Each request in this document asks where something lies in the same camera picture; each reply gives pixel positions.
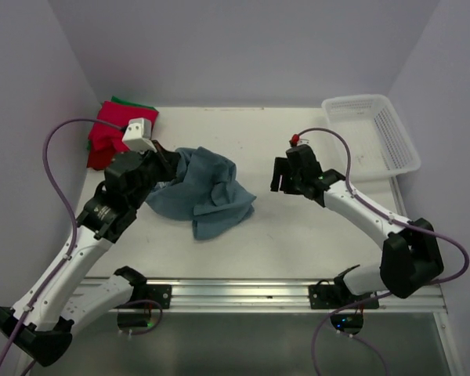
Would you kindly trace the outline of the blue-grey t shirt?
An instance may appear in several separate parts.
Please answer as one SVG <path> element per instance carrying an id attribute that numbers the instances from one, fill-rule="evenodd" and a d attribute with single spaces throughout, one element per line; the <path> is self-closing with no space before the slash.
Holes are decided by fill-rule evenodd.
<path id="1" fill-rule="evenodd" d="M 157 184 L 146 199 L 154 212 L 190 222 L 199 241 L 214 239 L 254 214 L 256 196 L 237 181 L 234 162 L 203 147 L 176 152 L 175 179 Z"/>

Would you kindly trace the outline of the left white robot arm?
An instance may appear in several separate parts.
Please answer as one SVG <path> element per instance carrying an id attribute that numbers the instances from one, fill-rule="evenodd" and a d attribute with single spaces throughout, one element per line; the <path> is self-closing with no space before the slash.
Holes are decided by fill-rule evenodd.
<path id="1" fill-rule="evenodd" d="M 181 156 L 157 141 L 146 151 L 116 154 L 76 219 L 60 253 L 35 285 L 14 305 L 0 306 L 0 331 L 37 364 L 54 364 L 76 331 L 107 310 L 135 308 L 147 297 L 146 279 L 121 267 L 84 298 L 72 294 L 92 266 L 136 220 L 137 211 L 158 183 L 175 179 Z"/>

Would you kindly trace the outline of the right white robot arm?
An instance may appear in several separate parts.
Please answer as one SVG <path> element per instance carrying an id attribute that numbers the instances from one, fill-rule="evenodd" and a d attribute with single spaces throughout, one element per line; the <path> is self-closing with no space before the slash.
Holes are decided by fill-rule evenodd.
<path id="1" fill-rule="evenodd" d="M 275 158 L 270 189 L 302 195 L 336 212 L 380 248 L 379 262 L 349 267 L 321 288 L 342 307 L 351 307 L 361 295 L 377 291 L 407 298 L 443 272 L 429 221 L 411 221 L 386 210 L 356 190 L 340 172 L 323 170 L 310 146 L 294 146 L 285 157 Z"/>

